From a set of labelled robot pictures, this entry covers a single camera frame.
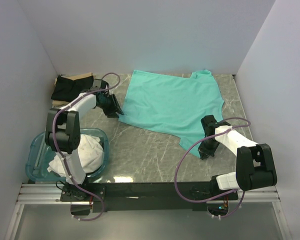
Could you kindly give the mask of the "turquoise t-shirt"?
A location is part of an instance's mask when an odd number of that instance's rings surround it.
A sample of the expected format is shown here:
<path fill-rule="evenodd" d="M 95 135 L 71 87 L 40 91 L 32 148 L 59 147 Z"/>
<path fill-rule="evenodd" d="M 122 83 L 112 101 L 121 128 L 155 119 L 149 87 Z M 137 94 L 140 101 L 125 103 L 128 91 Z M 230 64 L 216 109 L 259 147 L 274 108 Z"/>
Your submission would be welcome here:
<path fill-rule="evenodd" d="M 153 132 L 176 136 L 187 150 L 204 138 L 201 119 L 223 119 L 219 86 L 208 70 L 178 77 L 134 70 L 119 121 Z"/>

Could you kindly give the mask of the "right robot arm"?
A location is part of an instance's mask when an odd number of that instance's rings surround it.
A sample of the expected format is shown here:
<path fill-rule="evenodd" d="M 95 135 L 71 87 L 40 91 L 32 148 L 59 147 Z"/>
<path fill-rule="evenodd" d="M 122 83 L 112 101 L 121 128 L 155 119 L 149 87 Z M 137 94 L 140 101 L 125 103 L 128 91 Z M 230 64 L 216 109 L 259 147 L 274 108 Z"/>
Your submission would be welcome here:
<path fill-rule="evenodd" d="M 277 184 L 273 154 L 268 144 L 246 138 L 226 119 L 218 122 L 213 115 L 206 115 L 200 122 L 207 138 L 198 147 L 201 160 L 214 157 L 220 144 L 236 157 L 234 172 L 211 178 L 209 193 L 212 198 L 220 200 L 230 190 L 250 191 Z"/>

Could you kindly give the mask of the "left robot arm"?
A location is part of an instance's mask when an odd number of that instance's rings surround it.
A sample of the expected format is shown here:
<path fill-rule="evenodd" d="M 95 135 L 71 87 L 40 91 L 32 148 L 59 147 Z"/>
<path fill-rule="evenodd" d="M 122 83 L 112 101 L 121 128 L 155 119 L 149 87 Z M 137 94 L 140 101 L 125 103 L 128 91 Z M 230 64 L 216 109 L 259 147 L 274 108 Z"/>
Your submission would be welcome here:
<path fill-rule="evenodd" d="M 87 185 L 86 173 L 81 165 L 78 146 L 81 140 L 80 118 L 96 107 L 103 110 L 107 118 L 124 115 L 118 100 L 110 90 L 121 82 L 118 74 L 110 72 L 100 79 L 94 79 L 92 87 L 84 90 L 78 97 L 62 108 L 51 108 L 47 114 L 45 144 L 60 157 L 65 171 L 66 182 L 73 185 L 72 195 L 78 201 L 102 198 L 92 192 Z"/>

